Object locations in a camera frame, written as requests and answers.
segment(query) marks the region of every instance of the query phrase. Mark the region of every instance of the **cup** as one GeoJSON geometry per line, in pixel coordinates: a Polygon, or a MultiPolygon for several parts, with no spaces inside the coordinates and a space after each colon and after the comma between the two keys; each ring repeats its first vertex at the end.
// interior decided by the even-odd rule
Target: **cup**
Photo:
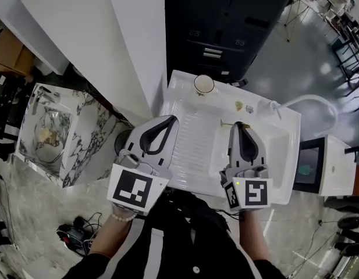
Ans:
{"type": "Polygon", "coordinates": [[[213,91],[214,80],[205,74],[200,74],[194,80],[196,92],[199,96],[204,96],[213,91]]]}

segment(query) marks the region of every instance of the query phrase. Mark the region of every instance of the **black shoe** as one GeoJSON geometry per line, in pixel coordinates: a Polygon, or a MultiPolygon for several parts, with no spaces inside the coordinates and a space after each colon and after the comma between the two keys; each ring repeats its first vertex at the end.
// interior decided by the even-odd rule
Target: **black shoe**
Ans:
{"type": "Polygon", "coordinates": [[[345,247],[341,251],[341,255],[343,255],[345,257],[359,256],[359,244],[358,243],[353,243],[353,244],[345,247]]]}
{"type": "Polygon", "coordinates": [[[338,220],[337,225],[342,230],[359,228],[359,214],[346,215],[338,220]]]}

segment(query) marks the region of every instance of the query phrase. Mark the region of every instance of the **white hose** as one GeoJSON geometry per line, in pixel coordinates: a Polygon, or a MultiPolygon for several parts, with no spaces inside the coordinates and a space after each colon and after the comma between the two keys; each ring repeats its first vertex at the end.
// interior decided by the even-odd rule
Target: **white hose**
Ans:
{"type": "Polygon", "coordinates": [[[333,112],[333,115],[334,115],[334,117],[335,117],[335,122],[334,122],[334,124],[333,124],[332,127],[328,128],[328,129],[326,129],[326,130],[324,130],[324,131],[321,131],[320,133],[316,133],[315,136],[319,137],[320,135],[324,135],[324,134],[326,134],[327,132],[329,132],[330,130],[332,130],[332,129],[336,126],[337,121],[338,121],[338,112],[337,112],[337,109],[336,109],[335,106],[332,105],[328,100],[326,100],[326,99],[323,98],[323,97],[317,96],[317,95],[307,94],[307,95],[299,96],[299,97],[297,97],[297,98],[295,98],[295,99],[293,99],[293,100],[291,100],[291,101],[288,101],[288,102],[286,102],[286,103],[283,103],[282,105],[280,105],[280,106],[278,107],[278,109],[279,109],[279,108],[282,108],[282,107],[291,106],[291,105],[293,105],[293,104],[295,104],[295,103],[297,103],[297,102],[303,101],[303,100],[316,100],[316,101],[318,101],[318,102],[321,102],[321,103],[327,105],[327,106],[331,109],[331,111],[333,112]]]}

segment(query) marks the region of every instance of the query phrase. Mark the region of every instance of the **wrist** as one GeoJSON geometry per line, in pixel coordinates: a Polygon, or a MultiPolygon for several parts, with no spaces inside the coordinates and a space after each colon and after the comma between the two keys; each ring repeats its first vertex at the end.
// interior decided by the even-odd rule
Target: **wrist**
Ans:
{"type": "Polygon", "coordinates": [[[112,205],[112,214],[121,218],[129,218],[132,217],[135,213],[129,210],[121,209],[115,205],[112,205]]]}

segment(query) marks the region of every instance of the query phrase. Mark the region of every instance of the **white wall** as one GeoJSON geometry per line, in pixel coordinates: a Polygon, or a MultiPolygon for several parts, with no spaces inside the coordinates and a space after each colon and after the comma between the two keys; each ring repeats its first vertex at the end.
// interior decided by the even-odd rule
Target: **white wall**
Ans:
{"type": "Polygon", "coordinates": [[[153,117],[110,0],[22,0],[55,45],[133,124],[153,117]]]}
{"type": "Polygon", "coordinates": [[[166,79],[165,0],[111,0],[144,95],[153,112],[166,79]]]}
{"type": "Polygon", "coordinates": [[[69,61],[20,0],[0,0],[0,19],[52,71],[56,74],[64,73],[69,61]]]}

